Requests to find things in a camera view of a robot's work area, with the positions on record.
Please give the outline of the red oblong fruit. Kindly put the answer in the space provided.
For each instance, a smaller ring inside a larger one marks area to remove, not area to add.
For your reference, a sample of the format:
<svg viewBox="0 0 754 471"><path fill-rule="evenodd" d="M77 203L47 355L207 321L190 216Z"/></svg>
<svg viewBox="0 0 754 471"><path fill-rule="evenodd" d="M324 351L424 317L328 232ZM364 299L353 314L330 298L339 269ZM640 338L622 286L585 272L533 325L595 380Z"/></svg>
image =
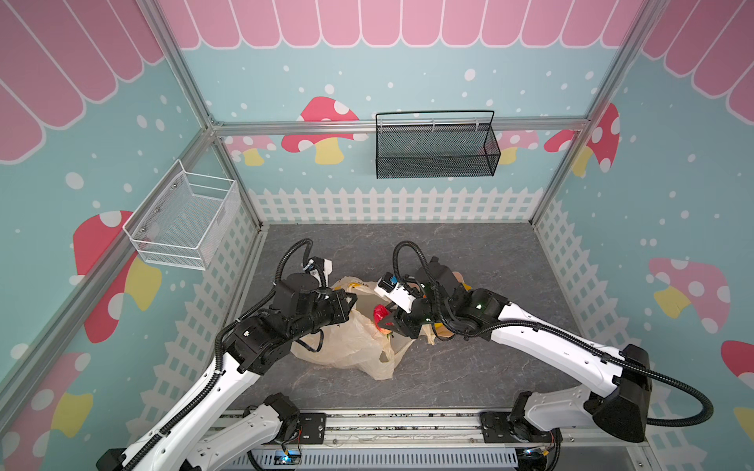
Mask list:
<svg viewBox="0 0 754 471"><path fill-rule="evenodd" d="M380 323L391 314L390 310L382 304L374 307L372 318L375 326L380 329Z"/></svg>

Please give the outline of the banana print plastic bag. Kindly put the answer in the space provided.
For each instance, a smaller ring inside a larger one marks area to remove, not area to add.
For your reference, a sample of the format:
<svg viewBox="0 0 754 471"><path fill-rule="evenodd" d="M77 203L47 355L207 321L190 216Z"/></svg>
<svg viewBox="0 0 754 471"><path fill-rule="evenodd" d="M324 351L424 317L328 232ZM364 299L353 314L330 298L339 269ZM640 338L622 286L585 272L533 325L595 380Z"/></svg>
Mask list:
<svg viewBox="0 0 754 471"><path fill-rule="evenodd" d="M392 379L414 340L396 333L389 334L376 326L374 308L389 304L388 298L375 292L376 287L375 282L363 282L355 277L335 282L336 290L357 297L349 321L322 329L324 339L320 351L308 351L295 343L291 353L314 365L357 369L376 381Z"/></svg>

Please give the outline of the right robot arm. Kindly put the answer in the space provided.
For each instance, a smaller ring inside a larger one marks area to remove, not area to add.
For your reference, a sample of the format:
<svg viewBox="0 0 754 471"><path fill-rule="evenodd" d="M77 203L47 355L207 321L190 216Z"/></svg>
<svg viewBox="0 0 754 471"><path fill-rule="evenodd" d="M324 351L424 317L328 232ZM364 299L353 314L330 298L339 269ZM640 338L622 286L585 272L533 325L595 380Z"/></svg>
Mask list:
<svg viewBox="0 0 754 471"><path fill-rule="evenodd" d="M596 427L628 443L641 443L649 426L683 428L712 418L710 398L687 383L651 369L647 351L629 343L623 349L600 345L547 323L506 296L469 290L436 257L427 258L413 241L401 241L392 254L392 272L377 292L392 307L380 326L415 339L423 329L443 327L444 341L480 339L513 347L569 375L578 386L559 392L522 392L509 422L524 441L535 432ZM689 417L650 416L653 386L661 383L695 398L701 406Z"/></svg>

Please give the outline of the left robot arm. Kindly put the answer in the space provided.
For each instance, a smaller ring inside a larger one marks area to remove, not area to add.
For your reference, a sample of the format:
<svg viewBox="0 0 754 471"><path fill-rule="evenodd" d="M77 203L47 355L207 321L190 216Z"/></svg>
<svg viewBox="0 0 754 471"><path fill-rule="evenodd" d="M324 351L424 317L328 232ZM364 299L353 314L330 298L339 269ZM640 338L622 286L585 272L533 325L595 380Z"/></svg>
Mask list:
<svg viewBox="0 0 754 471"><path fill-rule="evenodd" d="M97 469L219 470L257 445L287 443L300 410L284 394L223 432L209 430L293 345L348 321L357 298L329 287L331 264L311 256L312 247L302 239L285 252L271 291L218 332L213 361L194 386L135 443L108 449Z"/></svg>

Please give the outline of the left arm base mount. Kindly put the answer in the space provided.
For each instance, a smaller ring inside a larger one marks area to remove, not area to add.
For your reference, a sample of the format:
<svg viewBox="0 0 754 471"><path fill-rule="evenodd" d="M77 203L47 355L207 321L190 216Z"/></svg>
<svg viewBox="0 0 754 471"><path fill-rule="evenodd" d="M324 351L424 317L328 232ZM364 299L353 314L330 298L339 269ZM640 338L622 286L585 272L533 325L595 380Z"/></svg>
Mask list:
<svg viewBox="0 0 754 471"><path fill-rule="evenodd" d="M285 445L323 445L326 421L325 413L300 413L282 426L281 441Z"/></svg>

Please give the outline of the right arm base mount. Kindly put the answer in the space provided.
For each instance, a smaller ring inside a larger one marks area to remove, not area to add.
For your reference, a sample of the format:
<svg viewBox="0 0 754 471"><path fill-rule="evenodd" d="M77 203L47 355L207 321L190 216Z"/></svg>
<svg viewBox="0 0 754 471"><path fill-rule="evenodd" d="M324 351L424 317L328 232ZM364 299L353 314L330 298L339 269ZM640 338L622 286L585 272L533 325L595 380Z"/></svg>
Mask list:
<svg viewBox="0 0 754 471"><path fill-rule="evenodd" d="M485 444L551 444L550 432L543 432L523 417L508 411L483 411L479 414Z"/></svg>

